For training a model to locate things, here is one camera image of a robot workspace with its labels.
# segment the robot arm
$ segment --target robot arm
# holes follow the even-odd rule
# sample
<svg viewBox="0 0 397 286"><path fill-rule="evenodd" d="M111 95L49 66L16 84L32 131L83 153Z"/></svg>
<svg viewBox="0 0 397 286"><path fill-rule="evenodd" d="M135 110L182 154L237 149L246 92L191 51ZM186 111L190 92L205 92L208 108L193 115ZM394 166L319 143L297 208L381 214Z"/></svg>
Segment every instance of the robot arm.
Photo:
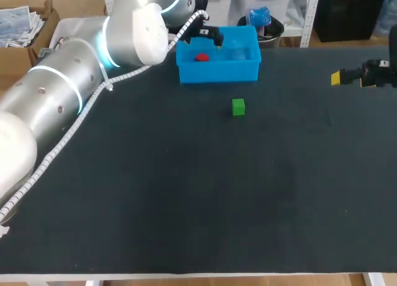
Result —
<svg viewBox="0 0 397 286"><path fill-rule="evenodd" d="M207 0L115 0L111 16L90 19L16 82L0 101L0 141L10 145L0 153L0 165L7 165L0 168L0 208L65 134L108 71L163 62L167 28L176 32L206 6ZM203 19L192 25L182 39L202 35ZM218 29L205 32L221 45Z"/></svg>

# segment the black table surface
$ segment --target black table surface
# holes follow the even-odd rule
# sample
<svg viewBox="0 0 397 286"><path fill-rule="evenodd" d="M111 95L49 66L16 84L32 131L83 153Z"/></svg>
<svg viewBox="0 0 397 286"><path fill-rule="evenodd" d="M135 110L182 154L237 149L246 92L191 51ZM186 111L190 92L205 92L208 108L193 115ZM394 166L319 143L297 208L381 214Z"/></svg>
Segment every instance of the black table surface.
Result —
<svg viewBox="0 0 397 286"><path fill-rule="evenodd" d="M370 58L388 49L265 50L257 83L181 86L171 57L105 91L0 274L396 272L397 90L330 86Z"/></svg>

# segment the green cube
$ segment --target green cube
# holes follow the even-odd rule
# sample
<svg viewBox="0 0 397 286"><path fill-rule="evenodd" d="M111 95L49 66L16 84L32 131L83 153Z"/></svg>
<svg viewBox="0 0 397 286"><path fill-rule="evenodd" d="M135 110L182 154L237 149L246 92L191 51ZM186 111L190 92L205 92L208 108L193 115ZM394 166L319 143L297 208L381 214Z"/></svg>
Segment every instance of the green cube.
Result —
<svg viewBox="0 0 397 286"><path fill-rule="evenodd" d="M244 99L233 99L231 108L233 111L233 116L235 117L246 114L246 104L244 103Z"/></svg>

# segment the red ball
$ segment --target red ball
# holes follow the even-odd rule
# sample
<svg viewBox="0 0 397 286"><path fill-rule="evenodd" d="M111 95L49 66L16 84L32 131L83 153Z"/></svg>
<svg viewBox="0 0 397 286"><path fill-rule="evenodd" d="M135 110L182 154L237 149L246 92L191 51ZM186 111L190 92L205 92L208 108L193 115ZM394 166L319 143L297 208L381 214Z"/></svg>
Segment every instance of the red ball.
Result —
<svg viewBox="0 0 397 286"><path fill-rule="evenodd" d="M209 61L210 60L210 57L208 56L208 55L206 55L205 53L199 53L197 56L196 56L196 59L195 59L196 61Z"/></svg>

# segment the white spiral cable wrap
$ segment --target white spiral cable wrap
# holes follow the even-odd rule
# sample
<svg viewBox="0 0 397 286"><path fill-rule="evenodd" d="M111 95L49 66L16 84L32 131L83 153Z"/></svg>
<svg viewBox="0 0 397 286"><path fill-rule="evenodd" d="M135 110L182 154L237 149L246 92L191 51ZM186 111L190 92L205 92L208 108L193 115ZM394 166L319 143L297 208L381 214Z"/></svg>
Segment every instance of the white spiral cable wrap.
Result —
<svg viewBox="0 0 397 286"><path fill-rule="evenodd" d="M186 30L190 27L192 22L197 19L199 16L203 16L205 19L208 19L208 14L204 10L199 10L195 12L192 17L185 23L185 25L181 28L176 37L170 42L168 45L168 51L170 51L175 44L179 41L182 35L186 32ZM151 66L144 66L130 73L120 75L114 78L109 79L108 83L118 83L120 81L126 80L128 78L132 78L138 74L149 69ZM73 123L72 127L66 132L61 141L44 157L42 163L36 169L36 171L32 174L30 179L9 199L9 201L0 209L0 223L5 219L11 209L21 200L21 198L33 187L33 185L38 181L38 179L43 175L43 173L47 170L49 165L55 159L55 157L60 153L60 151L65 147L65 145L70 141L73 135L76 133L78 128L81 126L84 119L87 117L89 111L94 105L95 101L98 99L99 94L104 90L104 88L108 85L107 82L103 82L92 94L91 98L88 100L85 108Z"/></svg>

